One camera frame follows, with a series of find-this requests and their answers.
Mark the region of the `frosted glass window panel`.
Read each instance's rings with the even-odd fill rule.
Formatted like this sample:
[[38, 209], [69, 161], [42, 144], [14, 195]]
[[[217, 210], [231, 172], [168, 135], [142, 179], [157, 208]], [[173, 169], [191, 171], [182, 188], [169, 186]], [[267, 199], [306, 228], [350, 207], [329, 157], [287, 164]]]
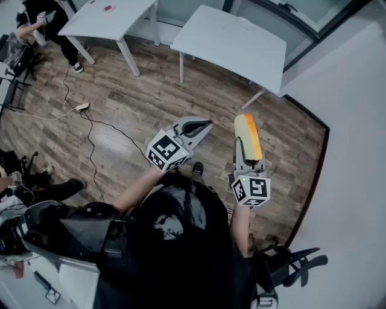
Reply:
[[158, 0], [156, 19], [182, 27], [201, 5], [229, 13], [233, 2], [234, 0]]

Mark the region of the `black tripod bundle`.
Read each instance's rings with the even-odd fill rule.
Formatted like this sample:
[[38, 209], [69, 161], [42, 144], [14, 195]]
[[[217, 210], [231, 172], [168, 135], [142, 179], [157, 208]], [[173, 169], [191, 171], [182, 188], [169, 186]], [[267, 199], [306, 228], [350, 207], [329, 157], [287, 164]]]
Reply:
[[36, 174], [31, 173], [34, 158], [38, 155], [39, 153], [35, 151], [31, 160], [27, 161], [26, 156], [19, 159], [14, 151], [3, 151], [0, 149], [0, 166], [5, 170], [7, 175], [20, 172], [23, 183], [27, 188], [33, 188], [35, 186], [46, 188], [50, 183], [51, 175], [47, 171]]

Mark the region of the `black metal frame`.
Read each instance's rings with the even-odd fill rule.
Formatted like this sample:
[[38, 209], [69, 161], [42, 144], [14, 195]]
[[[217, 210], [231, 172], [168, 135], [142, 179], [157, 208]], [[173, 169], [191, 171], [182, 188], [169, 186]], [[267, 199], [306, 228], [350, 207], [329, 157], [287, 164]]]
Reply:
[[11, 75], [13, 77], [13, 79], [11, 80], [11, 79], [8, 79], [5, 77], [0, 77], [0, 84], [3, 80], [7, 80], [10, 82], [10, 84], [8, 85], [8, 89], [6, 91], [6, 94], [5, 94], [5, 98], [3, 99], [2, 103], [0, 104], [0, 107], [6, 108], [12, 112], [16, 112], [16, 109], [25, 110], [22, 107], [14, 106], [13, 105], [13, 98], [14, 98], [14, 95], [15, 95], [17, 89], [20, 89], [21, 91], [23, 91], [26, 86], [31, 86], [31, 85], [24, 82], [24, 81], [17, 80], [16, 76], [13, 73], [11, 73], [10, 71], [8, 71], [8, 69], [5, 70], [5, 75]]

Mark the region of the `small black-white printed card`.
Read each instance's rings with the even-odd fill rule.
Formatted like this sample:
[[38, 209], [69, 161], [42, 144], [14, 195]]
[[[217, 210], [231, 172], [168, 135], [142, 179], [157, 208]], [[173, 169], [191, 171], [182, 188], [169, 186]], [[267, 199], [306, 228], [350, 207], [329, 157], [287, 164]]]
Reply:
[[47, 291], [47, 293], [45, 295], [45, 298], [47, 300], [49, 300], [50, 303], [52, 303], [54, 305], [58, 302], [60, 297], [61, 297], [61, 294], [53, 288], [49, 288], [49, 290]]

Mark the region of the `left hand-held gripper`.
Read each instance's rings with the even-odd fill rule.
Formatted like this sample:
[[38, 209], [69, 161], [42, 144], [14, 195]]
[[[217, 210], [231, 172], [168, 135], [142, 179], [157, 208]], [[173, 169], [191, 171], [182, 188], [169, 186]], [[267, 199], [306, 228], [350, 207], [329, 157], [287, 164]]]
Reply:
[[172, 126], [161, 129], [147, 147], [147, 159], [165, 173], [184, 164], [193, 149], [206, 137], [213, 127], [210, 119], [200, 116], [183, 116]]

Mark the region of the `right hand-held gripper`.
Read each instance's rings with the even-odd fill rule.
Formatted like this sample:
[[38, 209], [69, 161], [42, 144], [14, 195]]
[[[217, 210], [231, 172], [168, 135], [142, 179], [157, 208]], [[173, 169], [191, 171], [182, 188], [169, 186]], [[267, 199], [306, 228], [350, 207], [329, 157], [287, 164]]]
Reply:
[[229, 191], [238, 205], [254, 208], [270, 200], [271, 179], [265, 171], [264, 155], [254, 154], [251, 166], [240, 137], [234, 143], [233, 166], [234, 172], [229, 174]]

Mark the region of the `black office chair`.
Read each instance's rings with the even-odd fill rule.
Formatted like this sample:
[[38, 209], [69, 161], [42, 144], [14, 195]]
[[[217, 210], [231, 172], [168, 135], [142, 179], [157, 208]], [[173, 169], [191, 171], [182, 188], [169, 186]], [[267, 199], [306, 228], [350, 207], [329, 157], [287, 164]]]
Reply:
[[280, 285], [290, 287], [298, 279], [304, 287], [308, 283], [309, 270], [328, 263], [326, 255], [308, 259], [309, 255], [319, 250], [315, 247], [292, 252], [285, 246], [272, 244], [255, 252], [247, 261], [256, 272], [257, 283], [268, 292]]

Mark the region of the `black-framed window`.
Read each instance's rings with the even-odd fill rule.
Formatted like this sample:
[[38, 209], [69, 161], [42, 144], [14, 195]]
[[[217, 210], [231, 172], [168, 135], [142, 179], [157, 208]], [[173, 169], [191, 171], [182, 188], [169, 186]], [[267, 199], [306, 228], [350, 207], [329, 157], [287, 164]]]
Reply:
[[[290, 24], [312, 41], [320, 40], [345, 18], [355, 14], [371, 0], [234, 0], [230, 12], [238, 14], [243, 5], [263, 9]], [[278, 3], [298, 9], [292, 14]]]

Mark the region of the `white table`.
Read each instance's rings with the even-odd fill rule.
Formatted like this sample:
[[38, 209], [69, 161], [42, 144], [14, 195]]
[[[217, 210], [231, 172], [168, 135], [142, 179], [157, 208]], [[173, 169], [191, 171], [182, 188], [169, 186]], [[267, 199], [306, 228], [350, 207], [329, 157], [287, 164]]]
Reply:
[[[93, 309], [97, 282], [95, 272], [56, 268], [42, 257], [18, 269], [0, 260], [0, 303], [8, 309]], [[55, 305], [45, 298], [49, 288], [61, 294]]]
[[285, 63], [286, 42], [255, 25], [243, 29], [235, 15], [201, 5], [172, 41], [180, 54], [205, 60], [236, 73], [262, 89], [243, 106], [249, 106], [265, 91], [278, 94]]
[[[156, 19], [158, 0], [89, 0], [60, 30], [91, 64], [95, 63], [91, 55], [77, 40], [78, 37], [92, 37], [114, 40], [121, 50], [134, 76], [140, 76], [139, 69], [124, 40], [129, 29], [144, 16], [150, 17], [151, 33], [154, 44], [160, 45], [160, 36]], [[110, 12], [103, 12], [105, 5], [115, 4]]]

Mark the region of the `person's black shirt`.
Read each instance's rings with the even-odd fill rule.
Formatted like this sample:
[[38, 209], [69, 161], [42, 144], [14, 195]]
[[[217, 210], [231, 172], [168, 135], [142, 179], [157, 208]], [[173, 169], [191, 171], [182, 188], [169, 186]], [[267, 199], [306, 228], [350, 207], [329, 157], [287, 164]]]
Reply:
[[101, 269], [94, 309], [251, 309], [256, 272], [215, 192], [168, 173], [134, 211], [127, 255]]

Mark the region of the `person's right forearm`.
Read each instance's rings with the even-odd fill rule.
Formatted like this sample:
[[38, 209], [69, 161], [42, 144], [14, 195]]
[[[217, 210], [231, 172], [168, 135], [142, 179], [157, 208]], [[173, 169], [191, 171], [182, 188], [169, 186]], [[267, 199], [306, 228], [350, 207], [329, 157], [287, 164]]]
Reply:
[[244, 258], [248, 256], [249, 220], [250, 208], [248, 206], [236, 205], [230, 222], [230, 233]]

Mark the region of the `yellow bread slice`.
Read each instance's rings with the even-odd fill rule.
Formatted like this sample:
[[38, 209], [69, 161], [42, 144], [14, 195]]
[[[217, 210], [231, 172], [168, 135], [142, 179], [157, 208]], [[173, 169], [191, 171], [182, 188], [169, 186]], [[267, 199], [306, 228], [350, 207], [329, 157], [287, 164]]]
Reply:
[[235, 136], [241, 138], [246, 160], [259, 161], [262, 151], [259, 143], [258, 130], [250, 113], [238, 115], [234, 120]]

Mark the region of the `person's left forearm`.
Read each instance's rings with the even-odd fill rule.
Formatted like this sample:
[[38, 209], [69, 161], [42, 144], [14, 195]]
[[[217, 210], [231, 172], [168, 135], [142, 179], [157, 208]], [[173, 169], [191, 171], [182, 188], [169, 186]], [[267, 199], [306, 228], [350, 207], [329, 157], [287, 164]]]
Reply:
[[139, 206], [162, 176], [163, 173], [157, 167], [151, 167], [125, 189], [125, 191], [113, 201], [112, 205], [120, 212], [129, 211]]

